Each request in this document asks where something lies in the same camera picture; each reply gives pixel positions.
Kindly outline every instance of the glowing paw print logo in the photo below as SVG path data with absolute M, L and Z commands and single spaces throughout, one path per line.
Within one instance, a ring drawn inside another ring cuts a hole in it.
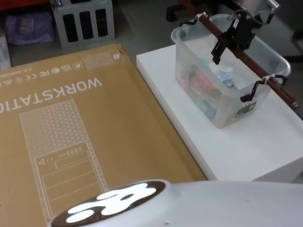
M 94 214 L 91 208 L 104 207 L 102 215 L 113 215 L 127 209 L 132 203 L 139 199 L 152 195 L 155 188 L 147 188 L 146 183 L 137 184 L 128 188 L 113 190 L 101 194 L 96 202 L 87 202 L 69 209 L 67 212 L 73 214 L 66 219 L 67 223 L 74 223 L 86 219 Z

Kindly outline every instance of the purple bag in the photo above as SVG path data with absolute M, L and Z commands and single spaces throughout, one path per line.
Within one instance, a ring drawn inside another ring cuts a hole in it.
M 54 42 L 52 20 L 47 12 L 6 16 L 8 43 L 22 45 Z

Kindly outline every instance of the clear plastic container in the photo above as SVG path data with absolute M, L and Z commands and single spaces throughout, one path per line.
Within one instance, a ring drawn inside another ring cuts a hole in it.
M 218 14 L 210 20 L 224 32 L 231 24 L 227 16 Z M 270 92 L 268 85 L 259 85 L 253 100 L 243 103 L 240 97 L 250 94 L 260 78 L 228 49 L 216 65 L 211 51 L 217 38 L 200 22 L 176 28 L 171 39 L 177 45 L 176 81 L 216 127 L 256 111 Z M 290 64 L 257 36 L 245 53 L 269 74 L 290 74 Z

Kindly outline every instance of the gray metal crate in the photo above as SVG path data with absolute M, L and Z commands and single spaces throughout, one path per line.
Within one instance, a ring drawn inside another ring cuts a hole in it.
M 115 38 L 111 0 L 51 0 L 62 48 Z

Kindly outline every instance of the brown cardboard box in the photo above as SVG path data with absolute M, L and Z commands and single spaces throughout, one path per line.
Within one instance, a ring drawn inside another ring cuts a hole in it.
M 1 71 L 0 85 L 1 227 L 46 226 L 139 180 L 205 179 L 120 45 Z

